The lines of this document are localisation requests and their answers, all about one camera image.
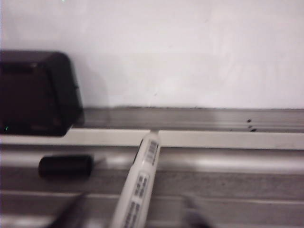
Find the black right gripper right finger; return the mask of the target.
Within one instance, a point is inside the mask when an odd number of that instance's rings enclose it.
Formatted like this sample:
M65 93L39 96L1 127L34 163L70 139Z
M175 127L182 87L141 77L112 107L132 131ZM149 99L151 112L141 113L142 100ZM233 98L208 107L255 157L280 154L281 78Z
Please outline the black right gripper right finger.
M186 228L214 228L215 226L203 215L193 195L184 196L184 225Z

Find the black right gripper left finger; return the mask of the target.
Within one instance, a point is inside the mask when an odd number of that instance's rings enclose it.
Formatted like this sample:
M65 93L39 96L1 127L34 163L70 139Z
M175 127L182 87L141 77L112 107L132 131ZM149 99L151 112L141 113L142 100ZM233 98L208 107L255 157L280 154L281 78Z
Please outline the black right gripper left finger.
M76 195L53 221L54 228L83 228L87 218L87 193Z

